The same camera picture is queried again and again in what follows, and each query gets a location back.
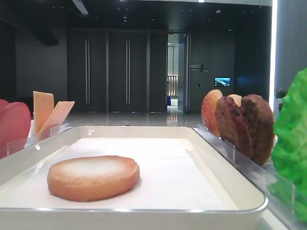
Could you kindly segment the clear lettuce rack rail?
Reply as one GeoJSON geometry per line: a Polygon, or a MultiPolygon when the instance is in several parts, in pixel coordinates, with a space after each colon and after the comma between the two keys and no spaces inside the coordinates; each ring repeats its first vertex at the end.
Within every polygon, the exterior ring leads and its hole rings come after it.
{"type": "Polygon", "coordinates": [[[295,185],[280,176],[276,170],[266,171],[267,195],[271,206],[283,213],[295,214],[295,185]]]}

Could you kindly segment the bread slice in rack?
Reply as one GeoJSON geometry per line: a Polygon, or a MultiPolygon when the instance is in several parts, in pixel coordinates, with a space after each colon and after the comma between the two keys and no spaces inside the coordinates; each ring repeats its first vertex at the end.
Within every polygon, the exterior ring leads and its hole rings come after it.
{"type": "Polygon", "coordinates": [[[238,107],[241,106],[242,96],[237,95],[237,94],[230,94],[227,97],[232,98],[235,101],[235,103],[237,104],[238,107]]]}
{"type": "Polygon", "coordinates": [[[217,101],[223,96],[222,92],[218,89],[211,90],[208,92],[201,105],[201,118],[203,121],[203,124],[205,127],[208,128],[208,130],[216,135],[217,137],[220,136],[217,122],[215,119],[215,108],[217,105],[217,101]]]}

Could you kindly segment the brown meat patty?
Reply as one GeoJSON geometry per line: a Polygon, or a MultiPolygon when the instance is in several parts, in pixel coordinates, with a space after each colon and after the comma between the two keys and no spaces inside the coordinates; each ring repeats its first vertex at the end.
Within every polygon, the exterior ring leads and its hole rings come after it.
{"type": "Polygon", "coordinates": [[[274,141],[274,119],[270,105],[260,95],[249,94],[241,99],[240,112],[252,141],[251,159],[263,165],[271,155],[274,141]]]}
{"type": "Polygon", "coordinates": [[[215,119],[222,140],[233,144],[246,157],[253,155],[248,126],[239,107],[231,97],[221,97],[216,104],[215,119]]]}

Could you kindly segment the clear bread rack rail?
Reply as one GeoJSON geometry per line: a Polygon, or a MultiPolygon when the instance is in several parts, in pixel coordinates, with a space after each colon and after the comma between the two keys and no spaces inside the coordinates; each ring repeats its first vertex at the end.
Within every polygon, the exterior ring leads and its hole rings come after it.
{"type": "Polygon", "coordinates": [[[220,137],[217,137],[215,134],[213,134],[209,129],[201,124],[198,124],[197,126],[197,132],[205,139],[205,140],[218,140],[221,139],[220,137]]]}

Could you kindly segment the green lettuce leaf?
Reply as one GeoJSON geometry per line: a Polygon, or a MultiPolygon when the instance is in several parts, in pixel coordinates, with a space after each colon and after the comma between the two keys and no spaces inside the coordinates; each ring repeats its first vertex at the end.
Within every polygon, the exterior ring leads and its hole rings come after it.
{"type": "Polygon", "coordinates": [[[295,215],[307,221],[307,71],[299,71],[283,98],[273,126],[277,143],[272,161],[276,172],[295,185],[295,215]]]}

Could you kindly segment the front red tomato slice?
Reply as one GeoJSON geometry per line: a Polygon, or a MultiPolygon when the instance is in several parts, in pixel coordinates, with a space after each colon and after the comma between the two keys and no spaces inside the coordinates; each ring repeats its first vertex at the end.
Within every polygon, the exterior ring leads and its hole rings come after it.
{"type": "Polygon", "coordinates": [[[31,114],[26,104],[13,102],[0,113],[0,158],[7,156],[7,143],[28,138],[31,114]]]}

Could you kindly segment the rear bread slice in rack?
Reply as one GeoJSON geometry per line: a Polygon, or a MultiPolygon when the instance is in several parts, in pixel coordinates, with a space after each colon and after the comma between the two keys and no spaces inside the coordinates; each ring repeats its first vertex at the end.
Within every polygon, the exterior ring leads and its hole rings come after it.
{"type": "Polygon", "coordinates": [[[237,94],[230,94],[227,97],[232,98],[235,101],[235,103],[237,104],[238,107],[241,106],[242,96],[237,95],[237,94]]]}

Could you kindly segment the front bread slice in rack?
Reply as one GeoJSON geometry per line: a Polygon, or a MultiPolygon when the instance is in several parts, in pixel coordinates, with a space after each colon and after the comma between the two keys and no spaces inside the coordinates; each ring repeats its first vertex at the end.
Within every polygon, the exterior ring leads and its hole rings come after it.
{"type": "Polygon", "coordinates": [[[208,128],[208,130],[216,135],[217,137],[220,136],[217,122],[215,119],[215,108],[217,105],[217,101],[223,96],[222,92],[218,89],[211,90],[208,92],[201,105],[201,118],[203,121],[203,124],[205,127],[208,128]]]}

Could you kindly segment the bread slice on tray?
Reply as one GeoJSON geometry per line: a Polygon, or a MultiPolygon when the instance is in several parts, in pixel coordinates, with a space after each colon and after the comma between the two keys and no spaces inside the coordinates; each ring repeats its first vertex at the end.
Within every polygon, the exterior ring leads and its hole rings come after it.
{"type": "Polygon", "coordinates": [[[91,202],[124,194],[139,178],[140,168],[134,159],[106,155],[57,162],[49,169],[47,184],[54,196],[91,202]]]}

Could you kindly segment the rear brown meat patty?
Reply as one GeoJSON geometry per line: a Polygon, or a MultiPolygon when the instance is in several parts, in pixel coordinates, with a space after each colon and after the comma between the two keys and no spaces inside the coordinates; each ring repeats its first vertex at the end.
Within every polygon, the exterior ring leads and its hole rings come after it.
{"type": "Polygon", "coordinates": [[[274,141],[274,119],[270,105],[260,95],[249,94],[241,99],[240,112],[252,141],[251,159],[263,165],[271,155],[274,141]]]}

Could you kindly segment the clear cheese rack rail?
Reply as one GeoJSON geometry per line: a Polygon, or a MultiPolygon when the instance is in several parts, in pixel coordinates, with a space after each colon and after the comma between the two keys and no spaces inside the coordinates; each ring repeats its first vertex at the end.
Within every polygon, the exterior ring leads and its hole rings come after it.
{"type": "Polygon", "coordinates": [[[40,134],[35,135],[35,125],[34,125],[34,121],[31,121],[31,126],[30,126],[30,131],[28,134],[28,138],[26,139],[26,144],[34,144],[37,142],[40,142],[42,140],[45,140],[49,137],[52,137],[62,131],[65,131],[67,129],[69,129],[69,123],[64,123],[62,125],[55,125],[53,127],[51,127],[49,130],[44,131],[40,134]]]}

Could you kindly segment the small potted plant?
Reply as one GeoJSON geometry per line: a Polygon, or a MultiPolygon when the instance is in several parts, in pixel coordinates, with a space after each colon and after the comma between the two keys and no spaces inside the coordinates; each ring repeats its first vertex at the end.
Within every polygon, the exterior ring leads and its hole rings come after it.
{"type": "Polygon", "coordinates": [[[280,88],[278,90],[275,91],[275,99],[278,100],[277,101],[277,105],[278,105],[278,111],[280,112],[282,107],[283,107],[283,98],[287,95],[287,91],[284,91],[283,88],[280,88]]]}

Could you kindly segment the clear patty rack rail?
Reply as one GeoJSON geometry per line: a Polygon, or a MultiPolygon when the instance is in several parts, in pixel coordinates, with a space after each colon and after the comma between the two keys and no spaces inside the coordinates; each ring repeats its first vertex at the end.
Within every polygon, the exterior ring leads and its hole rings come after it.
{"type": "MultiPolygon", "coordinates": [[[[250,158],[246,157],[241,152],[237,151],[236,147],[228,142],[227,140],[223,140],[219,138],[221,141],[222,146],[225,148],[227,157],[234,163],[236,166],[239,167],[255,167],[257,164],[250,158]]],[[[258,164],[258,166],[266,169],[268,166],[272,165],[272,158],[269,157],[268,160],[264,164],[258,164]]]]}

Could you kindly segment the small wall display screen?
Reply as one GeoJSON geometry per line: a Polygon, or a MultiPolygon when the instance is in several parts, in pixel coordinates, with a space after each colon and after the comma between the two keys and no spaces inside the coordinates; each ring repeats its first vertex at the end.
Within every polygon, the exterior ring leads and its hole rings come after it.
{"type": "Polygon", "coordinates": [[[214,78],[215,87],[230,87],[230,78],[214,78]]]}

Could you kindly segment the leaning cheese slice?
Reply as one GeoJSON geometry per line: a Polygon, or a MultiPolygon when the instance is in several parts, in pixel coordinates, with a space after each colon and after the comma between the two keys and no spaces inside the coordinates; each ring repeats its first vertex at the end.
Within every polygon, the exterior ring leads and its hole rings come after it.
{"type": "Polygon", "coordinates": [[[60,126],[68,116],[74,104],[75,101],[59,101],[38,133],[40,134],[54,126],[60,126]]]}

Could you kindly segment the red tomato slice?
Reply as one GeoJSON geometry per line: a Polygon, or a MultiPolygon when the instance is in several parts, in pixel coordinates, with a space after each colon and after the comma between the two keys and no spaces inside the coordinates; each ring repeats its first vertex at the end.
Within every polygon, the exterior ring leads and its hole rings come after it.
{"type": "Polygon", "coordinates": [[[0,113],[0,158],[7,156],[7,143],[28,138],[31,114],[26,104],[13,102],[0,113]]]}
{"type": "Polygon", "coordinates": [[[0,112],[5,111],[10,103],[4,99],[0,99],[0,112]]]}

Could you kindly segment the white serving tray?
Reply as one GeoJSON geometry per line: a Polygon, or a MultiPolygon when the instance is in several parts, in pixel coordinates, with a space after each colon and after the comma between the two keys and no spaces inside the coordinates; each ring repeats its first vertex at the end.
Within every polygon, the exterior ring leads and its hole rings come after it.
{"type": "Polygon", "coordinates": [[[268,199],[188,127],[70,128],[0,161],[3,230],[253,230],[268,199]],[[133,158],[136,187],[111,199],[52,196],[47,173],[66,159],[133,158]]]}

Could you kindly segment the tall cheese slice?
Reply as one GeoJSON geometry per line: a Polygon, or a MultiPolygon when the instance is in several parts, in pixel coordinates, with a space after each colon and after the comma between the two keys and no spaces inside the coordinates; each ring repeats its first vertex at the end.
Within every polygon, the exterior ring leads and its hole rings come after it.
{"type": "Polygon", "coordinates": [[[33,91],[34,101],[34,132],[37,135],[54,109],[52,93],[33,91]]]}

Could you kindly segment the rear red tomato slice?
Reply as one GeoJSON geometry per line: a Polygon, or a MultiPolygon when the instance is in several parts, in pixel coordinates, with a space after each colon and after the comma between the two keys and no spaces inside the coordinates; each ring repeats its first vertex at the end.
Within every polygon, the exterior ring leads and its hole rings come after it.
{"type": "Polygon", "coordinates": [[[0,99],[0,112],[5,111],[10,103],[4,99],[0,99]]]}

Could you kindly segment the front brown meat patty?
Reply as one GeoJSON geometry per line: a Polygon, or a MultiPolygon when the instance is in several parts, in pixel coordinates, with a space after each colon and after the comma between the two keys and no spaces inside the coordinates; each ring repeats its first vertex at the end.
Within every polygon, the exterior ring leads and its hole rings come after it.
{"type": "Polygon", "coordinates": [[[216,104],[215,119],[222,140],[233,144],[246,157],[253,155],[248,126],[239,107],[231,97],[221,97],[216,104]]]}

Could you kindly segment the clear tomato rack rail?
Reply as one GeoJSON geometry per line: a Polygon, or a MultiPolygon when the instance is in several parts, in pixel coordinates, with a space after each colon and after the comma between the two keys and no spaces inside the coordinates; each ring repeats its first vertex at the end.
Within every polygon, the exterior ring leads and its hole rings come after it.
{"type": "Polygon", "coordinates": [[[27,139],[17,139],[7,143],[7,156],[17,153],[26,148],[27,139]]]}

